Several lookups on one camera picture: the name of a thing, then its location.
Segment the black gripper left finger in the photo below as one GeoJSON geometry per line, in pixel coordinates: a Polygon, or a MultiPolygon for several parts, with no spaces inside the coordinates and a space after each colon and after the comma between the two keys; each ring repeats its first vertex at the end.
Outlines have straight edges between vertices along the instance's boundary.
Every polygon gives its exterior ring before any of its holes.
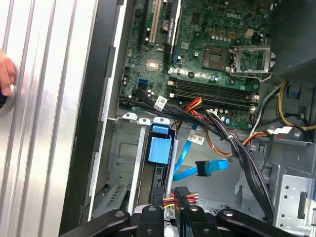
{"type": "Polygon", "coordinates": [[[150,204],[137,206],[132,214],[123,209],[113,209],[62,236],[162,237],[164,236],[162,200],[162,194],[154,194],[150,204]]]}

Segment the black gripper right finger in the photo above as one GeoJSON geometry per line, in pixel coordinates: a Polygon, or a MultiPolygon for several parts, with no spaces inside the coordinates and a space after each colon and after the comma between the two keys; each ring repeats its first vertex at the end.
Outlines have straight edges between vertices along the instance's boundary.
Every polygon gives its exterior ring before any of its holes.
{"type": "Polygon", "coordinates": [[[175,220],[180,237],[292,237],[291,233],[253,218],[235,209],[226,208],[212,215],[180,187],[174,189],[175,220]]]}

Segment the person's hand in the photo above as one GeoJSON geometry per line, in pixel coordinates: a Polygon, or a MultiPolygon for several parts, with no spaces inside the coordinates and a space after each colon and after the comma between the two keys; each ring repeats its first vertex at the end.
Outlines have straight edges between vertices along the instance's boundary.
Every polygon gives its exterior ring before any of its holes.
{"type": "Polygon", "coordinates": [[[2,95],[9,96],[12,93],[11,85],[15,80],[15,68],[12,60],[7,57],[6,53],[0,51],[0,89],[2,95]]]}

